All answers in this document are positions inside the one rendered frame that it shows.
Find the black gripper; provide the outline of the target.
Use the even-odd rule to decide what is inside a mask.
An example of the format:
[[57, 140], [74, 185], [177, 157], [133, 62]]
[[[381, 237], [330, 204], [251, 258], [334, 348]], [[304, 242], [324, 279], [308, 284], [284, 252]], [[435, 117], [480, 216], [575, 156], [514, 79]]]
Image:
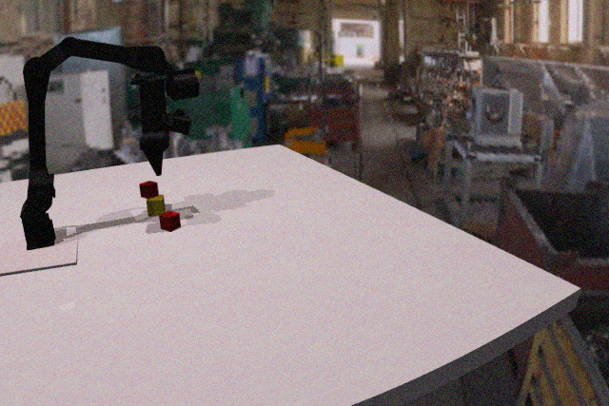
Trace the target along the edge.
[[140, 139], [140, 150], [144, 151], [147, 160], [157, 176], [162, 175], [163, 154], [169, 148], [168, 133], [163, 131], [163, 114], [167, 112], [166, 102], [155, 105], [141, 105], [143, 129]]

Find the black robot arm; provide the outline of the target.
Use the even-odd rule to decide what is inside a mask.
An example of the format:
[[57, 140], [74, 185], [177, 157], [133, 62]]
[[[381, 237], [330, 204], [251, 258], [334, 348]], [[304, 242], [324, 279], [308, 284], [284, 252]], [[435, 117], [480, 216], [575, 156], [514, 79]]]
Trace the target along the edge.
[[[195, 68], [174, 70], [168, 64], [164, 51], [157, 46], [117, 46], [112, 44], [81, 40], [72, 36], [65, 38], [57, 46], [41, 57], [33, 57], [24, 65], [24, 83], [29, 109], [29, 187], [28, 199], [23, 203], [21, 220], [27, 242], [27, 250], [54, 246], [55, 232], [49, 213], [46, 211], [55, 199], [54, 174], [49, 174], [46, 166], [45, 100], [50, 72], [69, 57], [82, 57], [121, 63], [142, 72], [153, 72], [167, 78], [156, 79], [154, 75], [136, 74], [131, 85], [140, 87], [140, 104], [155, 105], [171, 100], [195, 98], [199, 94]], [[188, 135], [191, 119], [184, 111], [177, 109], [174, 114], [163, 114], [163, 131], [175, 131]]]

